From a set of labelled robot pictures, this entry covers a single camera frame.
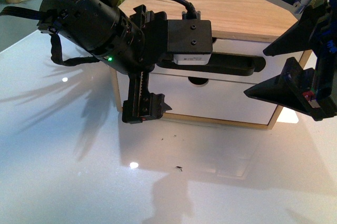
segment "white table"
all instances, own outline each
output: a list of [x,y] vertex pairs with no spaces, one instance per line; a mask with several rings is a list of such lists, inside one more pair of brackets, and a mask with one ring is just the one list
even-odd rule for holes
[[0,223],[336,223],[337,118],[124,124],[108,67],[50,48],[35,32],[0,54]]

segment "strap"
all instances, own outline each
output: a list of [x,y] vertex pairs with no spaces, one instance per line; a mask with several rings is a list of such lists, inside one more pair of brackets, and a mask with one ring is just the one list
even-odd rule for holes
[[23,17],[29,18],[31,20],[44,20],[50,17],[53,14],[52,11],[40,12],[33,9],[26,9],[15,6],[5,7],[1,12],[0,16],[14,16],[14,17]]
[[66,61],[63,61],[62,59],[62,46],[61,46],[61,40],[58,34],[50,34],[51,36],[51,44],[52,44],[52,61],[58,65],[63,66],[76,66],[83,63],[95,63],[99,62],[99,59],[93,56],[89,57],[75,57],[70,58]]

